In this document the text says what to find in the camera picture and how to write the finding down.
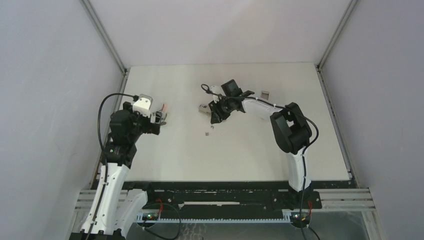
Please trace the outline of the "small pink white stapler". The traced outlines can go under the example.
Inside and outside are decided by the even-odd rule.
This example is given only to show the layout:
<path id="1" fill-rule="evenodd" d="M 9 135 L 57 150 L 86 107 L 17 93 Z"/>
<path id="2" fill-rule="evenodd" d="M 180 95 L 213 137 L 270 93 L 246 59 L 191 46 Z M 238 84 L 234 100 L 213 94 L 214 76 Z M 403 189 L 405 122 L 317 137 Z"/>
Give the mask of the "small pink white stapler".
<path id="1" fill-rule="evenodd" d="M 160 124 L 160 125 L 165 124 L 165 121 L 168 115 L 167 109 L 168 109 L 168 105 L 164 103 L 161 109 L 155 112 L 155 122 L 157 124 Z"/>

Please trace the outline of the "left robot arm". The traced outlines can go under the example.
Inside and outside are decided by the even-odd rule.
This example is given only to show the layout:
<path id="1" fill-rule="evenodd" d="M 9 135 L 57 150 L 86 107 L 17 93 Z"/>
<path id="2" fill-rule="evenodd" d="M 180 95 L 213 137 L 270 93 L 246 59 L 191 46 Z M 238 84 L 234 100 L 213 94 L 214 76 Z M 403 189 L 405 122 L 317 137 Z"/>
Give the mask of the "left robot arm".
<path id="1" fill-rule="evenodd" d="M 149 209 L 157 196 L 148 189 L 130 190 L 122 205 L 118 205 L 121 190 L 137 152 L 136 142 L 142 134 L 159 135 L 167 114 L 161 110 L 144 116 L 122 109 L 110 116 L 110 133 L 103 147 L 105 163 L 93 203 L 79 232 L 71 240 L 124 240 L 141 208 Z"/>

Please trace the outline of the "grey black long stapler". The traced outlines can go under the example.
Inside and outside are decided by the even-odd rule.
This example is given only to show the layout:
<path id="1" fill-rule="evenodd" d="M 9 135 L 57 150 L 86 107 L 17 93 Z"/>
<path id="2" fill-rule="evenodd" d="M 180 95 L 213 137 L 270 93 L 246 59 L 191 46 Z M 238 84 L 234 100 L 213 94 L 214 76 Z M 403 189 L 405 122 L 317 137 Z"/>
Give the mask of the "grey black long stapler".
<path id="1" fill-rule="evenodd" d="M 207 104 L 200 104 L 198 107 L 198 111 L 207 116 L 210 116 L 212 114 L 211 109 Z"/>

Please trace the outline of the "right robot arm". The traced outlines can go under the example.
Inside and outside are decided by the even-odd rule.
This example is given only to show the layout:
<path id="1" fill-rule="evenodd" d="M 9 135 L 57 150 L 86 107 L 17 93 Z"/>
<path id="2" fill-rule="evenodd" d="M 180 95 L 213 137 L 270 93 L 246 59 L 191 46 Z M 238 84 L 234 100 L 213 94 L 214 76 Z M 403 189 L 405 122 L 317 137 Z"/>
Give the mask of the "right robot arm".
<path id="1" fill-rule="evenodd" d="M 285 106 L 270 103 L 251 90 L 243 91 L 233 79 L 222 85 L 202 84 L 201 88 L 212 96 L 208 104 L 212 125 L 226 121 L 235 111 L 253 114 L 270 122 L 276 144 L 287 156 L 288 183 L 293 190 L 289 194 L 289 203 L 295 208 L 307 204 L 309 195 L 305 190 L 311 180 L 306 155 L 309 146 L 315 142 L 311 128 L 316 125 L 304 116 L 299 105 L 295 102 Z"/>

